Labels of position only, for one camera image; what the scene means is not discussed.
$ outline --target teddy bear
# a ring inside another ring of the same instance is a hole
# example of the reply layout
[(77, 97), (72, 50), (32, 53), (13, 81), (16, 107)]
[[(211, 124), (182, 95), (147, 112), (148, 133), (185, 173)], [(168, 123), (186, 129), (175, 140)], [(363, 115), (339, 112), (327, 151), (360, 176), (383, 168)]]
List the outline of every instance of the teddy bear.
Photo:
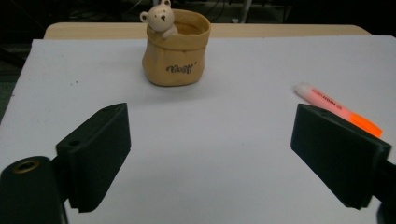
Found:
[(163, 39), (178, 33), (174, 25), (175, 14), (171, 8), (170, 0), (162, 0), (159, 5), (152, 7), (149, 12), (140, 13), (140, 20), (148, 24), (151, 32), (162, 33)]

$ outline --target highlighter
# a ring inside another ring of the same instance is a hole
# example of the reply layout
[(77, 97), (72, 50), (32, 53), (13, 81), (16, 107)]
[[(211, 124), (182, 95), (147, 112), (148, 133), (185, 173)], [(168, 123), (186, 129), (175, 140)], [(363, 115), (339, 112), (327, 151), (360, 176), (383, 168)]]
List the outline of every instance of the highlighter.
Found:
[(350, 123), (358, 126), (377, 138), (381, 136), (382, 130), (370, 120), (348, 110), (346, 107), (339, 104), (333, 98), (318, 90), (314, 86), (302, 82), (294, 86), (294, 90), (299, 96), (303, 97), (310, 104), (329, 110), (338, 117), (349, 121)]

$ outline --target white table surface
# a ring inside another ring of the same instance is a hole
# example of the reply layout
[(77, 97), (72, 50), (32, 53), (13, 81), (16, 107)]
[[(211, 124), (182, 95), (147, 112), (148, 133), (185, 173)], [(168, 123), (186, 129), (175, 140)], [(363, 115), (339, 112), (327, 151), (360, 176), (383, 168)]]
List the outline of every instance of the white table surface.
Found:
[[(0, 169), (55, 145), (102, 107), (128, 104), (132, 148), (101, 205), (69, 222), (376, 223), (379, 201), (345, 208), (290, 149), (307, 81), (396, 143), (389, 36), (211, 39), (193, 85), (144, 76), (146, 40), (37, 40), (0, 125)], [(396, 161), (392, 151), (389, 160)]]

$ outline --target tan bag pot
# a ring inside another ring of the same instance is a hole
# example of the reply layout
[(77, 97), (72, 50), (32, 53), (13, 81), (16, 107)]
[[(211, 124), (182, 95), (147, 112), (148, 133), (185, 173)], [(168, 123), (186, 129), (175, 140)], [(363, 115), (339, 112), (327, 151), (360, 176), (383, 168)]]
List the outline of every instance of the tan bag pot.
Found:
[(173, 9), (178, 34), (166, 39), (147, 29), (148, 43), (142, 64), (148, 80), (159, 86), (183, 86), (198, 81), (204, 72), (210, 22), (203, 15)]

